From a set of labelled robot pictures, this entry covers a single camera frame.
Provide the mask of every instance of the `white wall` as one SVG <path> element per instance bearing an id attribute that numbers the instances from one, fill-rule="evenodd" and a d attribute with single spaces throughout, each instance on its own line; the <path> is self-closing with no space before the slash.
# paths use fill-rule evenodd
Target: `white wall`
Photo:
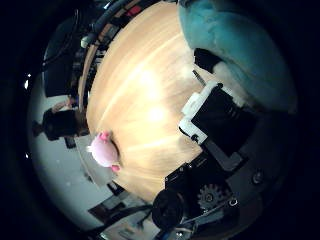
<path id="1" fill-rule="evenodd" d="M 67 149 L 64 139 L 48 141 L 42 133 L 31 134 L 31 122 L 41 123 L 42 114 L 66 96 L 46 98 L 40 77 L 32 90 L 28 118 L 28 140 L 31 157 L 39 180 L 53 203 L 77 226 L 87 230 L 101 225 L 88 209 L 109 198 L 107 186 L 97 187 L 84 177 L 77 149 Z"/>

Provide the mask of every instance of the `teal cushion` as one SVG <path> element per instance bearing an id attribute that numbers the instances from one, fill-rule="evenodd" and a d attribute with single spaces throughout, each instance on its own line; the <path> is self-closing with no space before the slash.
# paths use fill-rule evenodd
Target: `teal cushion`
<path id="1" fill-rule="evenodd" d="M 260 25 L 223 2 L 201 0 L 179 7 L 190 48 L 206 49 L 223 59 L 234 79 L 264 107 L 291 111 L 296 93 L 279 49 Z"/>

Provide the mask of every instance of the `black machine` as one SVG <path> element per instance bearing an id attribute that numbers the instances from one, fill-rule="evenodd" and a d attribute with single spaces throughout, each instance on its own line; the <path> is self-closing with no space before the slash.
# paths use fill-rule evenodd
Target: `black machine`
<path id="1" fill-rule="evenodd" d="M 239 107 L 219 83 L 191 122 L 207 135 L 203 152 L 165 178 L 152 217 L 178 237 L 210 228 L 236 234 L 260 214 L 280 187 L 297 141 L 296 119 L 282 112 Z"/>

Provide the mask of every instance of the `pink pig plush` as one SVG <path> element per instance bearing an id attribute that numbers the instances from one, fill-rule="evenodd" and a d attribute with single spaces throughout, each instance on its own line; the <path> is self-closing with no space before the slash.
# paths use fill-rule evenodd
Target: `pink pig plush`
<path id="1" fill-rule="evenodd" d="M 116 165 L 118 162 L 118 151 L 110 140 L 110 133 L 99 133 L 91 145 L 87 147 L 87 151 L 92 153 L 93 158 L 103 167 L 110 167 L 112 171 L 117 172 L 120 167 Z"/>

